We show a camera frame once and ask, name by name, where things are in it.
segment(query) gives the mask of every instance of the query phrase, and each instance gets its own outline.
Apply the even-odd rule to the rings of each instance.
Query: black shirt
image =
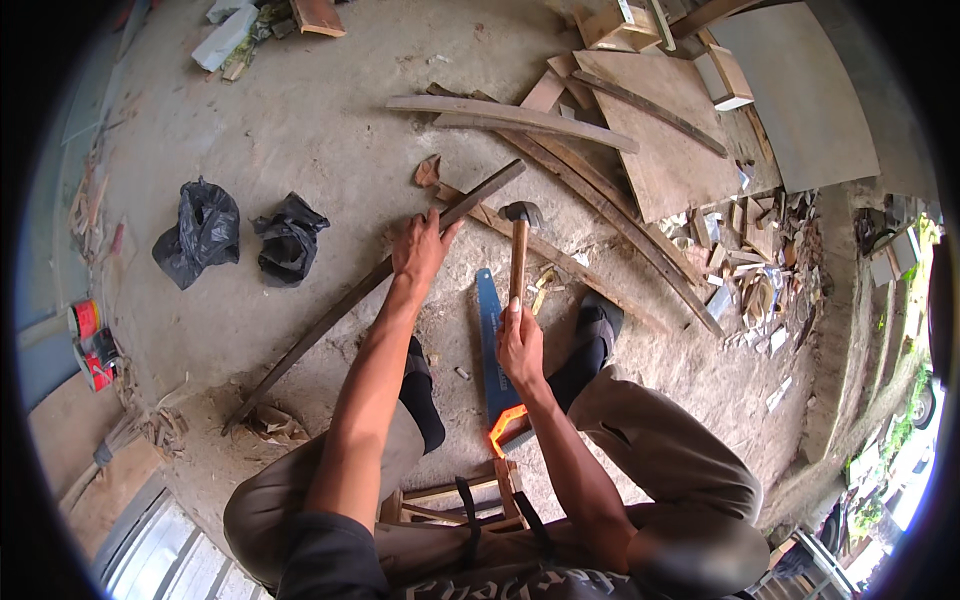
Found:
[[[373,535],[347,516],[304,513],[291,524],[277,600],[643,600],[630,575],[555,564],[507,564],[390,589]]]

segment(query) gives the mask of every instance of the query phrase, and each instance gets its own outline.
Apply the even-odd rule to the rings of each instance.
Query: broom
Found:
[[[70,514],[81,494],[84,493],[86,486],[93,481],[100,469],[110,462],[114,454],[130,445],[141,433],[143,433],[142,413],[136,409],[128,410],[97,446],[97,449],[93,452],[93,462],[90,463],[90,466],[84,470],[77,481],[63,495],[63,499],[60,501],[60,513],[62,515]]]

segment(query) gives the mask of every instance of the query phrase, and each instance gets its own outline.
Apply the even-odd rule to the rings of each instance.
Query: blue saw blade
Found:
[[[514,384],[496,362],[496,330],[500,327],[500,298],[490,269],[477,271],[477,301],[480,305],[480,351],[483,355],[483,387],[487,397],[487,421],[496,424],[500,414],[520,403]]]

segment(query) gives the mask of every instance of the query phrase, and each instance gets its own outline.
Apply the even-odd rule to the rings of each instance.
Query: black sock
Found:
[[[577,329],[595,323],[605,316],[600,307],[585,308],[577,315]],[[605,360],[607,360],[607,345],[601,338],[594,338],[575,349],[564,365],[546,380],[564,414],[570,410],[573,400],[580,395],[593,377],[600,373]]]
[[[423,349],[415,337],[410,338],[409,352],[423,356]],[[446,430],[437,414],[437,407],[433,405],[433,379],[430,375],[417,371],[408,373],[400,385],[400,401],[407,407],[423,436],[423,454],[440,447],[446,438]]]

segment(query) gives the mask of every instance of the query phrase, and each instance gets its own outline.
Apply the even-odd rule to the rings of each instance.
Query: wooden stool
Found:
[[[480,529],[492,532],[518,531],[520,529],[529,529],[527,520],[520,513],[519,507],[514,500],[514,494],[523,492],[523,482],[520,480],[520,471],[516,463],[511,460],[496,458],[493,462],[493,474],[476,477],[467,480],[470,492],[484,490],[497,486],[500,491],[499,506],[503,507],[503,513],[478,519]],[[380,505],[381,523],[434,523],[439,525],[451,525],[459,527],[468,523],[467,516],[457,510],[437,511],[433,509],[417,506],[414,502],[423,502],[426,500],[437,500],[440,498],[460,497],[456,484],[448,484],[429,490],[418,490],[416,492],[402,492],[396,490],[383,504]]]

